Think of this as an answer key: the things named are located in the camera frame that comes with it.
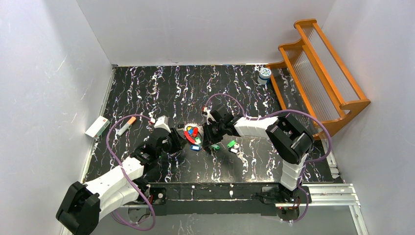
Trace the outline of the keyring with coloured tags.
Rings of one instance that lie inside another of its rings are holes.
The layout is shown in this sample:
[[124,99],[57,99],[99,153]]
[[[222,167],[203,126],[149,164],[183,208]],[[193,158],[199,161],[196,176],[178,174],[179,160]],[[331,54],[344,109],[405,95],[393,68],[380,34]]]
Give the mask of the keyring with coloured tags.
[[220,149],[219,143],[213,144],[212,146],[203,149],[202,148],[202,141],[203,141],[203,125],[197,125],[196,123],[188,123],[184,125],[184,137],[187,141],[191,144],[191,149],[194,151],[218,151]]

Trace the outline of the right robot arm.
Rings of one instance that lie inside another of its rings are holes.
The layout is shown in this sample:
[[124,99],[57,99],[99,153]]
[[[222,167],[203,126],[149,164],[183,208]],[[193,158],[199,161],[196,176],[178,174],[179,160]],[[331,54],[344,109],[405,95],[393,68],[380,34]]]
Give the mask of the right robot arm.
[[313,143],[313,135],[292,115],[278,114],[274,117],[234,116],[225,107],[213,109],[204,107],[206,117],[202,125],[202,146],[219,143],[225,135],[267,138],[283,160],[283,172],[280,184],[289,191],[298,188],[300,174],[305,167],[306,156]]

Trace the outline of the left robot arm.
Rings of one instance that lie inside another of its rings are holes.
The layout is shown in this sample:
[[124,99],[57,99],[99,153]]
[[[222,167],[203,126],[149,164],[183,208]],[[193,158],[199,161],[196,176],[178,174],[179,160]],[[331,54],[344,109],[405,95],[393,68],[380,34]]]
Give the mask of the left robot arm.
[[139,144],[122,165],[86,182],[70,185],[56,219],[74,235],[89,235],[99,221],[120,206],[147,197],[134,180],[141,178],[163,153],[173,154],[186,145],[176,128],[154,128],[149,139]]

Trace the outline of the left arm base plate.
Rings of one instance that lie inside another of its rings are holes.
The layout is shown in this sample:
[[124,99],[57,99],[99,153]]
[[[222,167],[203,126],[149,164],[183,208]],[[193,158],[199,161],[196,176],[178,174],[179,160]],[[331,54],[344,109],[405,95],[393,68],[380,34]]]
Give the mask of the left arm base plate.
[[164,205],[166,203],[166,188],[162,187],[146,187],[141,192],[147,197],[151,205]]

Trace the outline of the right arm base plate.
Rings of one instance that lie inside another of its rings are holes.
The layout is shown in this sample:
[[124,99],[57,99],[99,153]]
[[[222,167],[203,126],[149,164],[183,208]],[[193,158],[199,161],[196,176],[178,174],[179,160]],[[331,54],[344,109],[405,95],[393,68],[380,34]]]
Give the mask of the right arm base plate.
[[264,204],[288,204],[293,206],[294,203],[305,204],[306,200],[312,202],[309,187],[296,188],[290,191],[284,187],[279,186],[265,186],[259,192],[252,195],[252,198],[259,199]]

